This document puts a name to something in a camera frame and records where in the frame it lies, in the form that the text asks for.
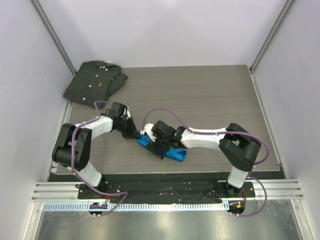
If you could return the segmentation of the blue satin napkin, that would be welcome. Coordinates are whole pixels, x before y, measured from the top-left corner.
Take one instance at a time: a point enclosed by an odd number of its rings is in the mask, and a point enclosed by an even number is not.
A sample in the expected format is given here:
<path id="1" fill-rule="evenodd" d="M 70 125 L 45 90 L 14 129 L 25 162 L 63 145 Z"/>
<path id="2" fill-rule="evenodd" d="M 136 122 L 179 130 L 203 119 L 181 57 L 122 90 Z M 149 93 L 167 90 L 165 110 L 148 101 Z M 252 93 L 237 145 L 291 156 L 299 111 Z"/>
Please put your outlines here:
<path id="1" fill-rule="evenodd" d="M 160 148 L 154 145 L 151 138 L 147 135 L 140 135 L 140 138 L 136 141 L 140 146 L 147 149 L 149 152 L 153 153 L 156 157 L 159 157 L 161 160 L 163 160 L 164 157 L 166 157 L 175 161 L 183 162 L 187 157 L 187 151 L 182 148 L 171 147 L 168 152 L 162 151 Z"/>

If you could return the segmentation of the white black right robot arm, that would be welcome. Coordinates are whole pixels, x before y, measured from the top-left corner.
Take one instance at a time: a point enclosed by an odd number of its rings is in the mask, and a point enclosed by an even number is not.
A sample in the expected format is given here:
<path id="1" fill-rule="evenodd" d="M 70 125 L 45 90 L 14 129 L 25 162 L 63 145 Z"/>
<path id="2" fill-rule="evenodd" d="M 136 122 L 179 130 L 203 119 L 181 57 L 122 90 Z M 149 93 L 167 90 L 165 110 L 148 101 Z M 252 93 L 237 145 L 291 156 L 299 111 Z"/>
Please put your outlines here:
<path id="1" fill-rule="evenodd" d="M 206 148 L 221 151 L 231 164 L 226 183 L 215 190 L 218 197 L 236 198 L 244 191 L 244 182 L 253 170 L 261 143 L 250 137 L 241 126 L 205 130 L 179 126 L 177 129 L 159 120 L 148 123 L 140 131 L 150 138 L 147 150 L 163 159 L 171 149 Z"/>

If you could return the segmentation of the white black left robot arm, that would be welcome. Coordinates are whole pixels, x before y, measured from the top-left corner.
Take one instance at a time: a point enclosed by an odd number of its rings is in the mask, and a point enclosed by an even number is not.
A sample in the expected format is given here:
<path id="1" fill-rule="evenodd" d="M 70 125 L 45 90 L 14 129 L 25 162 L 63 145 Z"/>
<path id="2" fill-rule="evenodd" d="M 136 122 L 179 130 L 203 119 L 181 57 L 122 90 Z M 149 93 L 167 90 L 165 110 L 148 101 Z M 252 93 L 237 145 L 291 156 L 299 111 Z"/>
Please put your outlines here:
<path id="1" fill-rule="evenodd" d="M 92 140 L 112 131 L 121 133 L 124 139 L 139 139 L 129 108 L 118 102 L 110 104 L 105 113 L 79 124 L 65 123 L 61 126 L 52 151 L 53 162 L 69 169 L 89 187 L 89 194 L 100 200 L 107 192 L 104 176 L 90 162 Z"/>

